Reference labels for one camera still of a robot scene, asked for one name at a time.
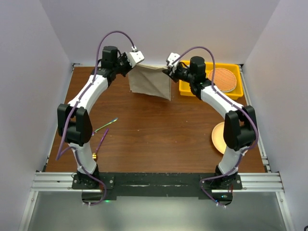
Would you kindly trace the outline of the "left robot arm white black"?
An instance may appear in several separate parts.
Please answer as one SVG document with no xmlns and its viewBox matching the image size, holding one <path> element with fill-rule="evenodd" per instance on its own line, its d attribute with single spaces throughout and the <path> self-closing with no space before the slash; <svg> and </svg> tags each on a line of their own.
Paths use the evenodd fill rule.
<svg viewBox="0 0 308 231">
<path fill-rule="evenodd" d="M 89 189 L 100 185 L 98 165 L 92 158 L 90 147 L 93 128 L 89 113 L 117 75 L 125 76 L 143 60 L 144 56 L 136 49 L 121 53 L 115 46 L 105 46 L 98 66 L 92 70 L 85 86 L 69 103 L 62 103 L 57 108 L 61 144 L 67 143 L 73 151 L 77 162 L 77 183 Z"/>
</svg>

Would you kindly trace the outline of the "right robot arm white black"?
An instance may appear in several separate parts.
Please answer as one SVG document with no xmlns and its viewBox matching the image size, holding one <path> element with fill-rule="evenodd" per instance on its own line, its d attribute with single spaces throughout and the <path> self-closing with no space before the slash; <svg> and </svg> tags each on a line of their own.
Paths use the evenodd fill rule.
<svg viewBox="0 0 308 231">
<path fill-rule="evenodd" d="M 214 181 L 220 189 L 226 189 L 238 172 L 238 166 L 246 152 L 258 142 L 256 113 L 252 106 L 243 106 L 226 96 L 214 83 L 217 68 L 206 74 L 203 57 L 194 56 L 189 66 L 180 61 L 181 55 L 171 53 L 164 71 L 173 81 L 187 82 L 191 92 L 199 100 L 209 104 L 224 118 L 223 139 L 227 145 L 224 156 L 213 177 L 202 182 Z"/>
</svg>

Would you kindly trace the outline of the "beige cloth napkin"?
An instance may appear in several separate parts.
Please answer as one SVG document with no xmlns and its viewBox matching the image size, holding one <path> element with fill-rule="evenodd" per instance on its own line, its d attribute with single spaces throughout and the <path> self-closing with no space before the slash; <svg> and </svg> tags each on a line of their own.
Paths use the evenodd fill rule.
<svg viewBox="0 0 308 231">
<path fill-rule="evenodd" d="M 138 64 L 128 73 L 130 90 L 133 93 L 157 96 L 171 100 L 171 79 L 163 71 L 165 66 Z"/>
</svg>

